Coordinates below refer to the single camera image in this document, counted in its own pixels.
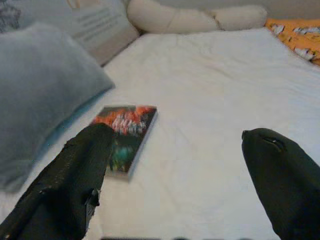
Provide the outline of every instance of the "book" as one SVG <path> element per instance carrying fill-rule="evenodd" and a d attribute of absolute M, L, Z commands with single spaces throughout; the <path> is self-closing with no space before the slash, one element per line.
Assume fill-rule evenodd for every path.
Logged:
<path fill-rule="evenodd" d="M 115 132 L 106 176 L 131 178 L 157 113 L 155 106 L 114 106 L 95 117 L 91 124 L 103 123 Z"/>

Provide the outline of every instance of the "white pillow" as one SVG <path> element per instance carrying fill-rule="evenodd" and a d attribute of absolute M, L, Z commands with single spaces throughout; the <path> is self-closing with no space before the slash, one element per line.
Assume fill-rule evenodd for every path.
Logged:
<path fill-rule="evenodd" d="M 196 9 L 179 9 L 154 0 L 131 0 L 127 15 L 136 27 L 150 33 L 187 34 L 218 30 L 213 17 Z"/>
<path fill-rule="evenodd" d="M 209 12 L 225 31 L 262 28 L 268 15 L 266 9 L 259 5 L 227 7 Z"/>

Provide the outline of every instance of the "blue pillow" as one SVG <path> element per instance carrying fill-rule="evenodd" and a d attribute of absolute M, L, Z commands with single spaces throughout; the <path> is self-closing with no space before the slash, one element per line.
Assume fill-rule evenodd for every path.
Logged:
<path fill-rule="evenodd" d="M 40 23 L 0 35 L 0 76 L 0 190 L 16 192 L 50 133 L 114 84 L 67 34 Z"/>

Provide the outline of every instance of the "wrinkled sheet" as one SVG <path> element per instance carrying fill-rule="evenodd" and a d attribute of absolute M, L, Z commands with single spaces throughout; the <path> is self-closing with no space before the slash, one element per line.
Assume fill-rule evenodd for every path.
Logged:
<path fill-rule="evenodd" d="M 278 240 L 258 199 L 243 130 L 270 128 L 320 164 L 320 69 L 267 29 L 187 36 L 147 34 L 105 66 L 116 89 L 58 131 L 1 221 L 63 144 L 104 105 L 147 104 L 158 118 L 130 183 L 106 178 L 86 240 Z"/>

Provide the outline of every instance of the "bed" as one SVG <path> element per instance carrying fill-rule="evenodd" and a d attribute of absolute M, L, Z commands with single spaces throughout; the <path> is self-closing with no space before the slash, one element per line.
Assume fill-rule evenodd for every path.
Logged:
<path fill-rule="evenodd" d="M 105 179 L 85 239 L 279 239 L 250 179 L 241 134 L 273 129 L 320 164 L 318 66 L 261 28 L 146 34 L 104 70 L 116 88 L 56 130 L 18 193 L 0 193 L 0 222 L 103 106 L 147 104 L 159 116 L 133 178 Z"/>

